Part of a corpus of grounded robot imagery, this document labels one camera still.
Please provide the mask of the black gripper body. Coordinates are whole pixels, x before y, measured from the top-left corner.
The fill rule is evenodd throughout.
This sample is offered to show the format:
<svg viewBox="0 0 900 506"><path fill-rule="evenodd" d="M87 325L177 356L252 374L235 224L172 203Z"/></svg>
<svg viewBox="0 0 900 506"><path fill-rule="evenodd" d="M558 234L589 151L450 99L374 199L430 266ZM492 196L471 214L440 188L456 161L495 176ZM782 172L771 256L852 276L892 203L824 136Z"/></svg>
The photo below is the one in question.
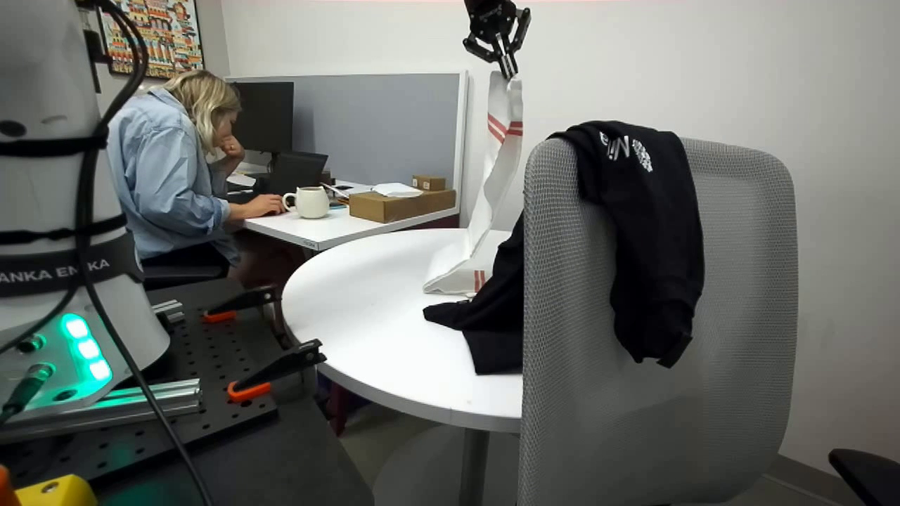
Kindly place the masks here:
<svg viewBox="0 0 900 506"><path fill-rule="evenodd" d="M478 37L513 34L532 23L532 10L515 0L465 0L471 30Z"/></svg>

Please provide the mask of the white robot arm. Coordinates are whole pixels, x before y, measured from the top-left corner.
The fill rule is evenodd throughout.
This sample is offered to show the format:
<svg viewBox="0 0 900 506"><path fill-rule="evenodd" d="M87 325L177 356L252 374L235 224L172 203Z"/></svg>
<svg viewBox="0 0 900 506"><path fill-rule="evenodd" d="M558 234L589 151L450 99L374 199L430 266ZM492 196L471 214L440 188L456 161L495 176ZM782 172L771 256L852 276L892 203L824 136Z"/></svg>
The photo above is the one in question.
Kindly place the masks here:
<svg viewBox="0 0 900 506"><path fill-rule="evenodd" d="M79 0L0 0L0 403L8 419L96 405L172 346L107 182L117 109L96 99Z"/></svg>

